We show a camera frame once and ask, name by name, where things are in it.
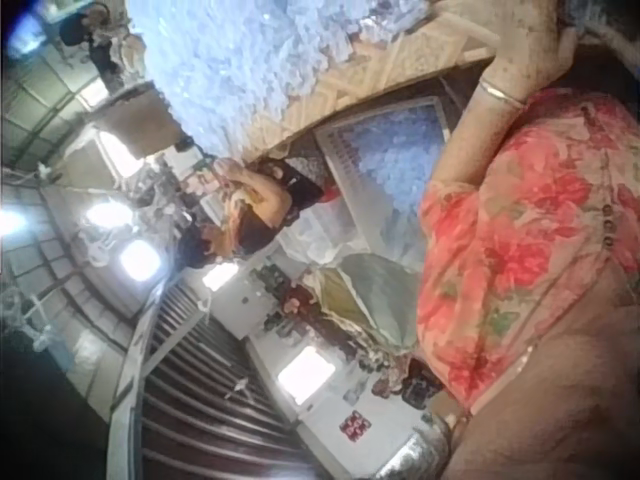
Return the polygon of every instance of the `pink floral dress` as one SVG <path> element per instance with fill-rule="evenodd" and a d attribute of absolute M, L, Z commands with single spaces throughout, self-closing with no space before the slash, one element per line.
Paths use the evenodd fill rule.
<path fill-rule="evenodd" d="M 542 92 L 480 188 L 432 182 L 418 337 L 467 408 L 617 262 L 638 290 L 640 129 L 610 97 Z"/>

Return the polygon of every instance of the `hand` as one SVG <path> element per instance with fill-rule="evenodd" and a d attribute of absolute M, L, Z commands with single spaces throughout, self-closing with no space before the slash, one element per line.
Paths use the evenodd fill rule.
<path fill-rule="evenodd" d="M 239 180 L 244 174 L 244 167 L 230 158 L 221 158 L 215 163 L 216 170 L 229 180 Z"/>
<path fill-rule="evenodd" d="M 558 32 L 558 0 L 505 0 L 505 24 L 494 62 L 483 78 L 523 103 L 569 70 L 578 43 L 574 28 Z"/>

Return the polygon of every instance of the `gold bangle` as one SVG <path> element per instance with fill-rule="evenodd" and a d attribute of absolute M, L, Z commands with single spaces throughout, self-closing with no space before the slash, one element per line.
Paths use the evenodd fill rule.
<path fill-rule="evenodd" d="M 484 78 L 480 78 L 480 86 L 482 87 L 482 89 L 487 92 L 489 95 L 491 95 L 494 98 L 497 98 L 498 100 L 502 100 L 503 102 L 511 105 L 512 107 L 515 107 L 519 110 L 522 110 L 526 107 L 526 104 L 522 103 L 519 100 L 516 100 L 515 98 L 513 98 L 510 95 L 507 95 L 506 93 L 504 93 L 502 90 L 494 87 L 493 85 L 491 85 L 489 82 L 487 82 Z"/>

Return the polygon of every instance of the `pile of plastic bottles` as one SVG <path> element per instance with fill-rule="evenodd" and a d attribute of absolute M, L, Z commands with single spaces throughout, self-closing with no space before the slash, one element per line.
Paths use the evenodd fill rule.
<path fill-rule="evenodd" d="M 311 92 L 349 36 L 389 41 L 428 13 L 425 0 L 128 0 L 147 46 L 147 77 L 184 131 L 210 154 L 246 144 L 256 111 L 282 118 Z"/>
<path fill-rule="evenodd" d="M 393 199 L 402 213 L 418 210 L 444 146 L 433 106 L 384 113 L 352 125 L 343 138 L 358 152 L 358 168 Z"/>

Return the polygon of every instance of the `dress button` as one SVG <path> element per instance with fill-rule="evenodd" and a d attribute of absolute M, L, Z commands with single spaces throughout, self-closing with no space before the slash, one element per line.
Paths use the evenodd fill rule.
<path fill-rule="evenodd" d="M 616 224 L 611 220 L 604 221 L 604 231 L 605 233 L 613 233 L 616 231 Z"/>

